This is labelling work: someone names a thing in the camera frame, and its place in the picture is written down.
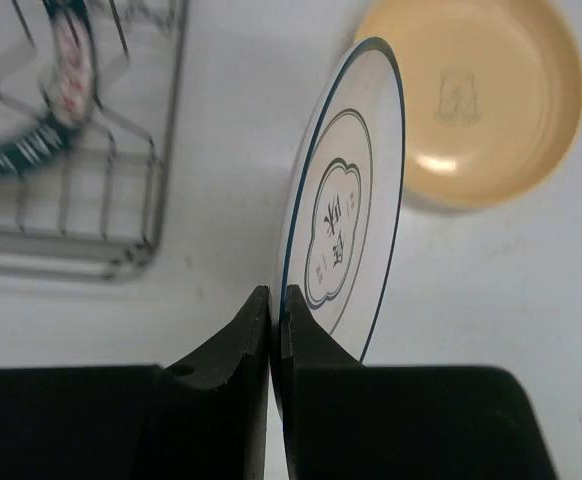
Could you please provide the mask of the white plate dark green band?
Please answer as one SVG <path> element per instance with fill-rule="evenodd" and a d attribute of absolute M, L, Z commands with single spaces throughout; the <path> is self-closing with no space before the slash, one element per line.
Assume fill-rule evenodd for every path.
<path fill-rule="evenodd" d="M 0 178 L 22 176 L 69 153 L 88 124 L 98 90 L 98 62 L 90 12 L 84 1 L 45 1 L 54 42 L 51 83 L 34 108 L 0 87 L 0 102 L 28 123 L 0 135 Z M 0 52 L 0 84 L 37 56 L 24 18 L 23 34 Z"/>

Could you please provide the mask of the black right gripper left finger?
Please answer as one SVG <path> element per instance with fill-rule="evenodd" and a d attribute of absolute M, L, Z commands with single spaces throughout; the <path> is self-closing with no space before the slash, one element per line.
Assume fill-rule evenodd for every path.
<path fill-rule="evenodd" d="M 269 292 L 174 364 L 0 369 L 0 479 L 259 479 Z"/>

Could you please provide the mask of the tan yellow plate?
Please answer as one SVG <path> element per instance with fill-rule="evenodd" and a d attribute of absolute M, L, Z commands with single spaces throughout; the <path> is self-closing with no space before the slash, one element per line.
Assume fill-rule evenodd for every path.
<path fill-rule="evenodd" d="M 357 29 L 400 68 L 405 185 L 485 208 L 537 187 L 582 122 L 582 58 L 552 1 L 378 1 Z"/>

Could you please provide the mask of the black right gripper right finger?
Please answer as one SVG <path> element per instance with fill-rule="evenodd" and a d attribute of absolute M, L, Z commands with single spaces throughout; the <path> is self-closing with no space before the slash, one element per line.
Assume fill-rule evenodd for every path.
<path fill-rule="evenodd" d="M 279 401 L 293 479 L 553 479 L 516 378 L 488 366 L 370 367 L 287 289 Z"/>

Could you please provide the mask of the white plate green line rim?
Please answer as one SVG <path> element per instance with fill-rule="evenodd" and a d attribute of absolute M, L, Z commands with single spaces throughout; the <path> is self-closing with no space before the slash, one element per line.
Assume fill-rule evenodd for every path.
<path fill-rule="evenodd" d="M 380 37 L 359 40 L 325 84 L 295 155 L 270 284 L 274 372 L 290 285 L 317 324 L 364 360 L 395 249 L 405 147 L 394 51 Z"/>

